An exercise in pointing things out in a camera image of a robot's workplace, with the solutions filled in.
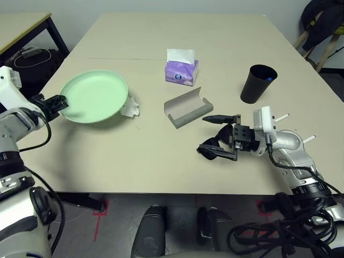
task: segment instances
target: white wall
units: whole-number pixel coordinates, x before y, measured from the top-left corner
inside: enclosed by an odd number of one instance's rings
[[[308,2],[309,0],[0,0],[0,12],[51,12],[70,49],[80,41],[102,12],[109,11],[264,13],[293,43],[302,31],[299,21]],[[53,42],[47,33],[42,33],[32,45],[52,47]],[[317,47],[311,57],[318,61],[324,48]],[[330,58],[325,67],[344,68],[343,60],[344,51]]]

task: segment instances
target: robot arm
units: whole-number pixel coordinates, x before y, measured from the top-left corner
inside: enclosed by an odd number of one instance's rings
[[[240,115],[233,116],[230,121],[224,119],[228,118],[228,116],[205,117],[203,120],[211,123],[234,125],[234,133],[228,136],[232,139],[230,141],[232,151],[227,152],[221,147],[208,145],[200,145],[200,148],[234,161],[238,160],[238,151],[247,151],[256,156],[262,156],[268,150],[271,161],[278,167],[301,208],[311,207],[317,198],[324,198],[326,200],[324,209],[331,215],[335,223],[342,223],[344,221],[344,207],[335,201],[328,184],[324,181],[322,175],[317,172],[313,159],[304,148],[304,143],[314,139],[315,136],[303,141],[293,131],[276,131],[276,122],[288,116],[287,114],[282,118],[275,119],[270,107],[265,106],[253,112],[253,129],[241,125]],[[315,227],[328,223],[327,220],[316,216],[312,217],[311,221]],[[341,226],[337,226],[339,237],[331,242],[331,248],[343,246],[344,228]]]
[[[16,142],[38,130],[67,107],[65,96],[44,100],[42,94],[28,101],[18,90],[19,74],[0,67],[0,257],[50,257],[47,225],[58,213],[54,199],[34,187]]]

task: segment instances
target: white tissue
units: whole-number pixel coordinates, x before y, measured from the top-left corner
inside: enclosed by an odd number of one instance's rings
[[[167,61],[195,65],[195,51],[193,49],[168,49]]]
[[[139,104],[135,101],[134,97],[127,98],[124,106],[120,110],[120,114],[131,118],[140,114]]]

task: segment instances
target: wooden chair leg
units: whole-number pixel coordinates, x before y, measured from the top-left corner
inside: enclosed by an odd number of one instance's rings
[[[314,49],[315,49],[315,46],[312,47],[310,50],[308,50],[308,51],[303,55],[303,58],[304,58],[304,59],[307,59],[307,58],[310,56],[310,54],[313,52]]]
[[[310,33],[308,31],[304,31],[298,40],[292,45],[294,48],[298,48],[303,41],[308,37]]]
[[[322,67],[324,66],[327,58],[329,57],[329,55],[331,55],[335,45],[337,44],[337,41],[339,39],[340,35],[339,34],[333,34],[331,37],[331,40],[329,41],[326,51],[324,53],[324,55],[322,56],[322,58],[320,59],[320,62],[317,65],[317,72],[320,72],[320,70],[322,69]]]

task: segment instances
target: tissue box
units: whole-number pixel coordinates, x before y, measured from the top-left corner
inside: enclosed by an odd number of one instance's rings
[[[195,60],[195,65],[168,61],[165,67],[165,79],[167,82],[193,86],[197,75],[197,69],[198,60]]]

